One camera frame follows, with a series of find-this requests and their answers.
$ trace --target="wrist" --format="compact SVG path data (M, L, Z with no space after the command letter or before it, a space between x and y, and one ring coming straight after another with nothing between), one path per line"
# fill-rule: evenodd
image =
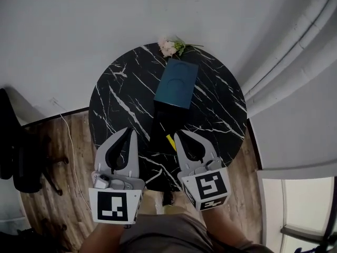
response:
M223 206L218 206L218 207L214 207L211 209L203 210L201 211L201 213L203 216L214 215L214 214L222 215L224 213L224 209L223 209Z
M99 223L97 227L101 232L110 232L116 236L122 235L124 232L124 225Z

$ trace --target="yellow object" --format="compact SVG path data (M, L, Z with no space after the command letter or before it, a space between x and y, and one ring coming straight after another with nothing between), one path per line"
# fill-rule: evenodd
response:
M170 142L170 144L172 145L174 151L177 151L176 148L175 148L175 142L174 140L171 138L170 135L167 135L166 138L168 139L168 141Z

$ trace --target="round table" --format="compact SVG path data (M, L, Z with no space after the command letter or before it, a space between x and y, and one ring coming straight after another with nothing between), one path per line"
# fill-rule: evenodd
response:
M246 129L246 104L231 72L209 53L187 47L174 59L197 64L191 120L185 129L207 138L228 166L239 151ZM110 135L133 127L138 135L140 178L156 191L180 190L175 155L149 152L153 98L168 58L157 43L135 48L115 60L98 80L91 96L89 124L96 148Z

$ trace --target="baseboard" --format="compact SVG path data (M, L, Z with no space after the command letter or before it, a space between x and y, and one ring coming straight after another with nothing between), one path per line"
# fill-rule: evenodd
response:
M247 129L248 129L249 136L251 137L251 141L252 141L252 144L253 144L253 150L254 150L254 153L255 153L257 167L258 167L259 170L262 170L260 153L259 153L259 150L257 148L257 143L256 143L256 139L255 139L255 135L254 135L254 131L253 131L250 119L247 119Z
M72 114L75 114L75 113L85 112L87 110L89 110L89 107L74 110L74 111L71 111L71 112L61 113L61 115L63 117L65 117L65 116L72 115ZM33 123L26 124L26 125L23 126L23 128L29 128L29 127L32 127L34 125L41 124L41 123L44 123L44 122L47 122L47 121L50 121L50 120L53 120L53 119L56 119L56 118L61 118L61 116L58 114L58 115L54 115L54 116L51 116L51 117L47 117L47 118L35 121Z

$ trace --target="blue box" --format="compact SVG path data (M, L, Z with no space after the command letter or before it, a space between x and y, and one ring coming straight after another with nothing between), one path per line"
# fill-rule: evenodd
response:
M197 65L169 59L154 101L189 109L197 74Z

